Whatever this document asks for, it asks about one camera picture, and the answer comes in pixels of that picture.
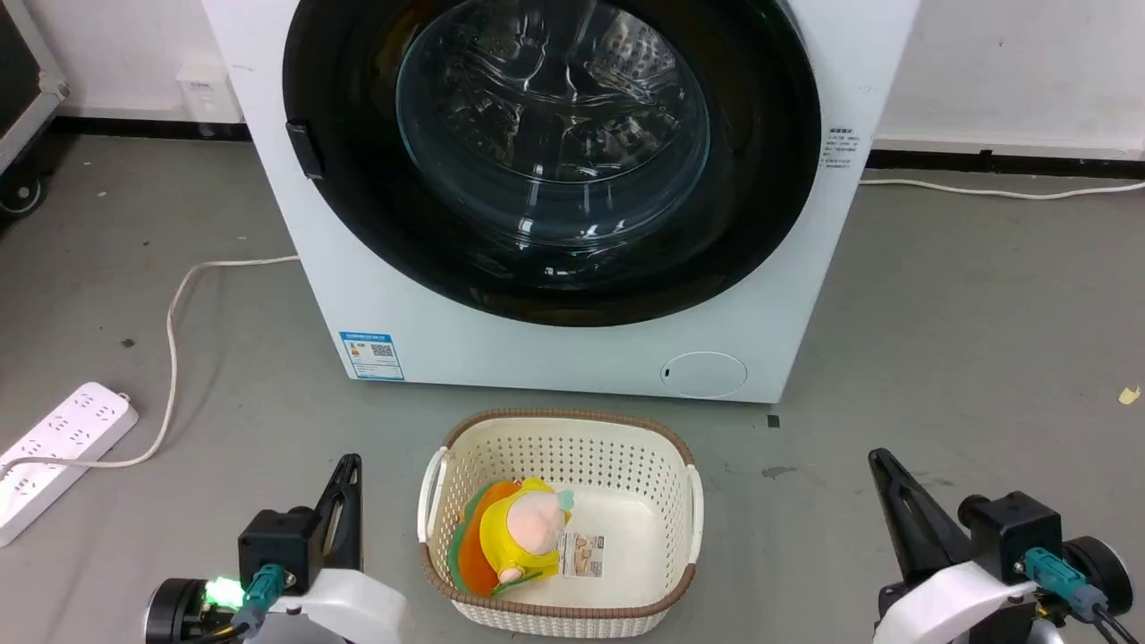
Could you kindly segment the white wall outlet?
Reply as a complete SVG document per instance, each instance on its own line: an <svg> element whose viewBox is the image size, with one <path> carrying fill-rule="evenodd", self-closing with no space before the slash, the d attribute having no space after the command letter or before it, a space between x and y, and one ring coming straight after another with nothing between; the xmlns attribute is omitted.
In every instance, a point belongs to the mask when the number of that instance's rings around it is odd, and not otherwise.
<svg viewBox="0 0 1145 644"><path fill-rule="evenodd" d="M175 78L192 121L244 121L240 103L234 95L224 66L189 63L180 69Z"/></svg>

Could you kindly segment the white front-load washing machine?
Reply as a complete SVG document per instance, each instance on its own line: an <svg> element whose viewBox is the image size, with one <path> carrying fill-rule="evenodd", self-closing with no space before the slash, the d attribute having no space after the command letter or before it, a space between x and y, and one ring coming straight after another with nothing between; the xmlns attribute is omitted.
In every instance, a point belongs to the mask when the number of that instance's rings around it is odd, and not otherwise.
<svg viewBox="0 0 1145 644"><path fill-rule="evenodd" d="M535 325L450 301L393 269L341 223L289 142L283 56L300 0L202 0L327 333L386 333L404 382L684 398L661 369L732 355L743 387L714 400L777 403L834 261L921 0L780 0L810 57L826 129L863 138L853 167L815 171L793 229L760 268L710 301L634 325Z"/></svg>

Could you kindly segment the white power strip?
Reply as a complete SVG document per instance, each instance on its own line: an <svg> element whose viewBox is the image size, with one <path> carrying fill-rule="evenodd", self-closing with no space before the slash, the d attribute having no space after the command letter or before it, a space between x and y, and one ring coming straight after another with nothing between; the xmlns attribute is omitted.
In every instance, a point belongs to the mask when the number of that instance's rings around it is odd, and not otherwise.
<svg viewBox="0 0 1145 644"><path fill-rule="evenodd" d="M0 469L18 458L96 461L139 423L131 396L82 384L0 455ZM54 463L19 464L0 477L0 547L11 545L85 472Z"/></svg>

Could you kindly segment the black wheeled flight case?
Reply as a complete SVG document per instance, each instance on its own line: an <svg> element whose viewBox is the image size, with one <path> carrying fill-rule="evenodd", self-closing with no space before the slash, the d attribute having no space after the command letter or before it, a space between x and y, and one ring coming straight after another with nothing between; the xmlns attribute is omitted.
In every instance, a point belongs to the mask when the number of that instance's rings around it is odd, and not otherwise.
<svg viewBox="0 0 1145 644"><path fill-rule="evenodd" d="M0 223L41 207L47 187L33 148L69 94L26 0L0 0Z"/></svg>

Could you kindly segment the round black glass washer door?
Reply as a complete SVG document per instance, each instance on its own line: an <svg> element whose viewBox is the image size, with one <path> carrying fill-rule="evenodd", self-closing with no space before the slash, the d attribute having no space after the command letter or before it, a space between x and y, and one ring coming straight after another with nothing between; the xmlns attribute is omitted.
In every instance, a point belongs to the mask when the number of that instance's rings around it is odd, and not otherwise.
<svg viewBox="0 0 1145 644"><path fill-rule="evenodd" d="M802 215L822 139L780 0L300 0L283 93L361 243L535 325L737 285Z"/></svg>

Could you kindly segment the cream laundry basket brown rim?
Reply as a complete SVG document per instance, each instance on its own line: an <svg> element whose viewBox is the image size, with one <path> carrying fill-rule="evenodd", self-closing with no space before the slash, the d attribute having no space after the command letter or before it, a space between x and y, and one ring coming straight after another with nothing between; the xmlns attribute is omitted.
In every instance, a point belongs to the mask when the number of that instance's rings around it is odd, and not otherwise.
<svg viewBox="0 0 1145 644"><path fill-rule="evenodd" d="M539 478L572 490L564 531L606 537L605 575L560 575L493 597L455 589L447 570L458 515L483 486ZM698 567L705 508L690 448L657 421L581 409L491 409L447 435L417 511L429 583L477 625L564 639L629 639L666 619Z"/></svg>

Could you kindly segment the white text sticker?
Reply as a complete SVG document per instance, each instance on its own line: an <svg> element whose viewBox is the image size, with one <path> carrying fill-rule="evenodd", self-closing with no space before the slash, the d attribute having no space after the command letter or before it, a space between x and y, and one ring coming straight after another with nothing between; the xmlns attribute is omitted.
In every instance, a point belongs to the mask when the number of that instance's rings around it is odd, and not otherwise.
<svg viewBox="0 0 1145 644"><path fill-rule="evenodd" d="M827 128L818 155L819 168L848 170L853 167L862 142L863 138L854 128Z"/></svg>

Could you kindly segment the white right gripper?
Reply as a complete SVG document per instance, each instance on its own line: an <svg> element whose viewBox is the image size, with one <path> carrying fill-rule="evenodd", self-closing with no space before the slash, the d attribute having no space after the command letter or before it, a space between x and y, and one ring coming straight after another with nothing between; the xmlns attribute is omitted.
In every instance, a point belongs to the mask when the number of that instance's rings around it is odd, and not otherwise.
<svg viewBox="0 0 1145 644"><path fill-rule="evenodd" d="M1035 591L1034 581L1009 584L968 561L968 535L890 450L870 450L868 462L903 582L935 573L887 608L872 644L949 644Z"/></svg>

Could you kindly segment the round white filter cover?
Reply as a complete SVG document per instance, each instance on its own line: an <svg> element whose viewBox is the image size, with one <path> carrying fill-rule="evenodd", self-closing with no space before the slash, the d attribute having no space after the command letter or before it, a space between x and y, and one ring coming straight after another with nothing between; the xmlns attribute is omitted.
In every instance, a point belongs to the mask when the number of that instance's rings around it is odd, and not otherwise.
<svg viewBox="0 0 1145 644"><path fill-rule="evenodd" d="M743 387L747 367L739 359L717 352L690 352L674 356L661 369L661 382L684 398L719 399Z"/></svg>

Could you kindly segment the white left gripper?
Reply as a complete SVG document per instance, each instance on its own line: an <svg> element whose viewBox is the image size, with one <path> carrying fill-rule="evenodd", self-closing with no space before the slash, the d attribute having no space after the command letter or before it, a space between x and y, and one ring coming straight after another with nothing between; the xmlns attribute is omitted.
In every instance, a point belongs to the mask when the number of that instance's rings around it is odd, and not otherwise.
<svg viewBox="0 0 1145 644"><path fill-rule="evenodd" d="M172 578L147 606L147 644L408 644L404 595L361 573L361 457L340 457L319 495L323 566L311 590L283 594L258 625L232 627L247 590L240 582Z"/></svg>

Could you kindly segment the white paper product tag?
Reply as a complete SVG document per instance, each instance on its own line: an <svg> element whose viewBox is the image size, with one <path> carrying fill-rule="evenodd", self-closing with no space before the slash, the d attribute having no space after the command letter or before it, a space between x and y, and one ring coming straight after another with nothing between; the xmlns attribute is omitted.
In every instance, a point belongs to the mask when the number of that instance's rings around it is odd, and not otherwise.
<svg viewBox="0 0 1145 644"><path fill-rule="evenodd" d="M559 542L560 575L600 579L605 575L605 535L564 531Z"/></svg>

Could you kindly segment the blue energy label sticker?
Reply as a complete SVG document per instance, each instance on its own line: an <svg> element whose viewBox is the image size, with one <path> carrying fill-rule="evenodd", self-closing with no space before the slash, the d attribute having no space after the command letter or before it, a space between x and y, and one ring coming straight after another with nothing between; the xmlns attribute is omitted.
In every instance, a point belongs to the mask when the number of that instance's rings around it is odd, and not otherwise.
<svg viewBox="0 0 1145 644"><path fill-rule="evenodd" d="M349 376L365 382L404 382L395 343L386 333L339 333Z"/></svg>

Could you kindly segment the yellow orange plush doll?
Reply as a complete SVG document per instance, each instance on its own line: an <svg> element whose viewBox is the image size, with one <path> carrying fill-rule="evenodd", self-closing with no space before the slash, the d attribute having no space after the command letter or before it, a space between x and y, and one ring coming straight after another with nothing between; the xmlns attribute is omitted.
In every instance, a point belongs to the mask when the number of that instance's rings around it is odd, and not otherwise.
<svg viewBox="0 0 1145 644"><path fill-rule="evenodd" d="M539 478L502 479L476 492L458 515L447 550L455 589L493 597L516 584L556 575L572 490Z"/></svg>

